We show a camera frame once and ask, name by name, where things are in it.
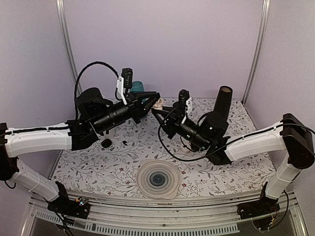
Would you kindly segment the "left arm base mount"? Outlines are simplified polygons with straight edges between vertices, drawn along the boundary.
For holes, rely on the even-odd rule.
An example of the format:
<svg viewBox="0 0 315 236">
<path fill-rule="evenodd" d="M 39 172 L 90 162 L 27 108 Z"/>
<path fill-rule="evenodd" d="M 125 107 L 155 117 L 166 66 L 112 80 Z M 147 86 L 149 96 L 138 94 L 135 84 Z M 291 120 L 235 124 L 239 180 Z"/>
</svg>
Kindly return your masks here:
<svg viewBox="0 0 315 236">
<path fill-rule="evenodd" d="M 78 197 L 75 200 L 71 200 L 68 197 L 68 193 L 63 184 L 56 181 L 55 184 L 58 187 L 58 197 L 53 201 L 48 201 L 47 209 L 62 216 L 72 216 L 81 219 L 87 219 L 90 213 L 91 205 L 89 199 L 84 197 Z"/>
</svg>

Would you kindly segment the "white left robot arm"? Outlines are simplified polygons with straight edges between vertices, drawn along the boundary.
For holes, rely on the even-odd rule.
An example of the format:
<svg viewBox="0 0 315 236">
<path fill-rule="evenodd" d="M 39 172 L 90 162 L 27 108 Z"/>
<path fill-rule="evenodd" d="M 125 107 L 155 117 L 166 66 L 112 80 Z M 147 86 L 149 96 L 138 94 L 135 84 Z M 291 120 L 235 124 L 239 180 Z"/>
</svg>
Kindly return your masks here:
<svg viewBox="0 0 315 236">
<path fill-rule="evenodd" d="M 130 92 L 121 102 L 113 103 L 102 97 L 98 88 L 89 88 L 76 99 L 80 116 L 46 127 L 8 128 L 0 125 L 0 179 L 11 181 L 52 202 L 62 213 L 70 213 L 73 202 L 65 187 L 48 180 L 32 170 L 19 155 L 48 151 L 77 151 L 89 148 L 106 131 L 119 126 L 128 119 L 139 123 L 141 118 L 160 99 L 158 92 Z"/>
</svg>

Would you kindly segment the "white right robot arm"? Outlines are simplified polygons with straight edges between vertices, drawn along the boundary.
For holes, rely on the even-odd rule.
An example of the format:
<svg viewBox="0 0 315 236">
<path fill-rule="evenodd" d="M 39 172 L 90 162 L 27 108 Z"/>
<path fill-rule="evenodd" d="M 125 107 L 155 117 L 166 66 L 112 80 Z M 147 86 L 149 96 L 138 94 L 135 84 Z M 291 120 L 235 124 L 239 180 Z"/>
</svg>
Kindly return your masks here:
<svg viewBox="0 0 315 236">
<path fill-rule="evenodd" d="M 283 160 L 276 174 L 264 186 L 262 198 L 254 204 L 258 214 L 270 210 L 286 187 L 303 169 L 315 162 L 312 130 L 303 125 L 293 114 L 285 114 L 275 124 L 241 136 L 224 136 L 228 128 L 229 107 L 215 108 L 206 113 L 201 124 L 190 120 L 180 107 L 152 109 L 169 139 L 176 134 L 206 151 L 204 158 L 214 165 L 231 164 L 244 157 L 270 151 L 284 150 Z"/>
</svg>

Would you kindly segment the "white earbud charging case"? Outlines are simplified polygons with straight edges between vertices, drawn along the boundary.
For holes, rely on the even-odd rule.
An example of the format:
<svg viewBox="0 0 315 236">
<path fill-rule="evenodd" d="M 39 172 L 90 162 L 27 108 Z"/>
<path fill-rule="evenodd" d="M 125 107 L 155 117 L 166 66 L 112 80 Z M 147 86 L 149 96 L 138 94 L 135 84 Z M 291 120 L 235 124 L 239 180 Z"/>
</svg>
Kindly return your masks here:
<svg viewBox="0 0 315 236">
<path fill-rule="evenodd" d="M 164 100 L 162 98 L 160 98 L 154 105 L 153 105 L 153 109 L 156 110 L 162 110 L 164 105 Z"/>
</svg>

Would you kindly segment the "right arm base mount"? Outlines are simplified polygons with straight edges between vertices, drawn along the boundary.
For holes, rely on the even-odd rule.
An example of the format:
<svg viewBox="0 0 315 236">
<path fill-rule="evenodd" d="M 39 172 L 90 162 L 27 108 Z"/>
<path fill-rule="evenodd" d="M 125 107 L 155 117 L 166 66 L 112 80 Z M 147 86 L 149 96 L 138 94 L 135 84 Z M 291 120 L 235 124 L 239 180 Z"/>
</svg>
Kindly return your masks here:
<svg viewBox="0 0 315 236">
<path fill-rule="evenodd" d="M 237 205 L 237 213 L 241 219 L 258 217 L 280 210 L 278 199 L 271 199 L 266 196 L 267 183 L 264 184 L 258 200 Z"/>
</svg>

